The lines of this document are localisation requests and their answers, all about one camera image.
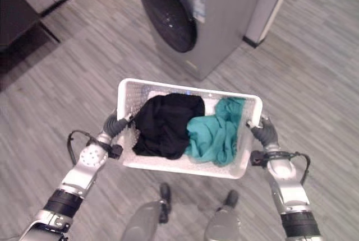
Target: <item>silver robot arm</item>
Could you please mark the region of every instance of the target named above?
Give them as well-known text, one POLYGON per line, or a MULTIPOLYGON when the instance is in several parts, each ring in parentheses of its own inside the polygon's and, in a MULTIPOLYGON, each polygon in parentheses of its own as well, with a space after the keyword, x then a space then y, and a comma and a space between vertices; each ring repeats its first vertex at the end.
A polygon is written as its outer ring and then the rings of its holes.
MULTIPOLYGON (((262 117, 261 121, 263 127, 248 124, 264 147, 263 152, 252 153, 251 162, 266 170, 266 179, 286 231, 286 241, 323 241, 303 188, 307 169, 299 181, 291 162, 291 158, 302 154, 281 151, 277 132, 270 119, 262 117)), ((306 159, 309 166, 309 157, 306 156, 306 159)))
POLYGON ((35 215, 19 241, 67 240, 63 234, 70 229, 75 213, 112 154, 113 137, 119 134, 127 123, 128 118, 117 121, 115 114, 110 115, 103 131, 81 151, 78 162, 61 181, 44 208, 35 215))

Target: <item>washing machine label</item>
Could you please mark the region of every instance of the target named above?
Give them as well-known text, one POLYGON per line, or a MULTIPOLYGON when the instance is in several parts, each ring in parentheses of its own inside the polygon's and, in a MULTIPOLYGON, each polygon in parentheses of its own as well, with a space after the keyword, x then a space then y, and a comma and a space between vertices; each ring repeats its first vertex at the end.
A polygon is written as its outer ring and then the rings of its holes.
POLYGON ((206 21, 206 0, 194 0, 193 5, 193 17, 204 24, 206 21))

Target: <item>gray laminate floor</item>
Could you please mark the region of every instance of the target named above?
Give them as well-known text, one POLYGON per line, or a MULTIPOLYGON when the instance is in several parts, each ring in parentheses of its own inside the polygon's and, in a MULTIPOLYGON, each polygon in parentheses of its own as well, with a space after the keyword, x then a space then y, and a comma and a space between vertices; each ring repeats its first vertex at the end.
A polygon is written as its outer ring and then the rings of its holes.
MULTIPOLYGON (((259 95, 283 147, 312 158, 305 188, 325 239, 358 240, 359 0, 286 0, 261 47, 242 45, 201 82, 162 64, 140 0, 69 0, 44 22, 60 45, 35 29, 3 57, 16 65, 0 93, 0 238, 19 234, 70 169, 68 133, 95 134, 120 80, 136 77, 259 95)), ((174 206, 156 240, 202 240, 230 189, 241 194, 242 240, 284 239, 261 169, 225 180, 115 161, 76 215, 71 239, 119 240, 163 181, 174 206)))

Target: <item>clothes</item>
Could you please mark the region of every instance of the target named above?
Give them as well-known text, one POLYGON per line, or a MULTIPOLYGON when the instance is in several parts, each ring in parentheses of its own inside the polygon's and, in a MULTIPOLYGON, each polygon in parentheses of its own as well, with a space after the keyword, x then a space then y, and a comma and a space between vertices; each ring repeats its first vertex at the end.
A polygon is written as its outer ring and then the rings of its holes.
POLYGON ((140 109, 134 121, 140 137, 133 148, 137 155, 180 158, 189 144, 187 124, 204 115, 200 96, 155 96, 140 109))
POLYGON ((231 163, 236 155, 244 104, 245 99, 223 98, 215 107, 215 115, 191 119, 187 125, 190 145, 186 154, 199 162, 212 161, 218 166, 231 163))

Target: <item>gray washing machine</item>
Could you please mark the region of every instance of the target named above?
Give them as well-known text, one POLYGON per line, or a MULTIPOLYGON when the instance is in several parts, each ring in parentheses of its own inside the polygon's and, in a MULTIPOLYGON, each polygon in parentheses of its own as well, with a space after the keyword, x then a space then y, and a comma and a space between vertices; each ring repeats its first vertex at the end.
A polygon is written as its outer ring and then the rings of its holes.
POLYGON ((257 0, 141 1, 161 58, 203 79, 239 46, 257 0))

